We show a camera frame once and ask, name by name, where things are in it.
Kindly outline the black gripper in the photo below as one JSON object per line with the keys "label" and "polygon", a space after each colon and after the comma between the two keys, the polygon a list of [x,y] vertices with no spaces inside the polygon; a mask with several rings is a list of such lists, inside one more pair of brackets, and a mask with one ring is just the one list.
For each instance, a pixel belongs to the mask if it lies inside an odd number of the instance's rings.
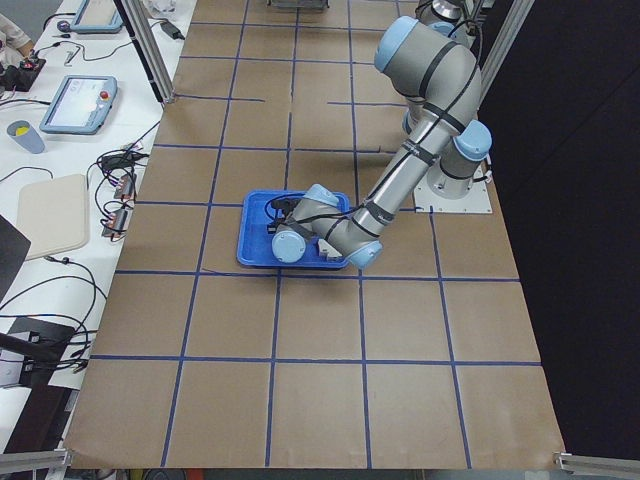
{"label": "black gripper", "polygon": [[294,221],[289,221],[288,217],[299,203],[299,199],[271,199],[267,202],[267,216],[271,222],[267,225],[267,233],[275,235],[280,231],[299,232],[299,228]]}

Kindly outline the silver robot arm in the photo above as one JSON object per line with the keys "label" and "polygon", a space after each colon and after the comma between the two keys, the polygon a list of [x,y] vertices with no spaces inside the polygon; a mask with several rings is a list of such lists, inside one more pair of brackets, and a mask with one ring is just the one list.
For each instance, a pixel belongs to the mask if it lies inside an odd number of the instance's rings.
{"label": "silver robot arm", "polygon": [[351,264],[367,268],[381,253],[379,237],[405,199],[476,123],[481,70],[468,47],[401,16],[381,38],[374,65],[419,110],[418,120],[355,209],[340,211],[337,197],[320,184],[302,195],[271,240],[283,263],[298,261],[309,240],[322,238]]}
{"label": "silver robot arm", "polygon": [[483,0],[423,0],[414,15],[422,24],[449,34],[464,21],[476,21],[484,6]]}

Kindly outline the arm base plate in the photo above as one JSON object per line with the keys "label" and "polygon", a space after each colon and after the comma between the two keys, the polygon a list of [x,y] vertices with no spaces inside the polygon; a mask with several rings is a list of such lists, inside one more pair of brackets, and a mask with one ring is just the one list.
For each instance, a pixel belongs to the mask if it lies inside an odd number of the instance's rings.
{"label": "arm base plate", "polygon": [[478,167],[467,179],[454,179],[433,167],[413,191],[417,210],[449,214],[492,214],[488,183]]}

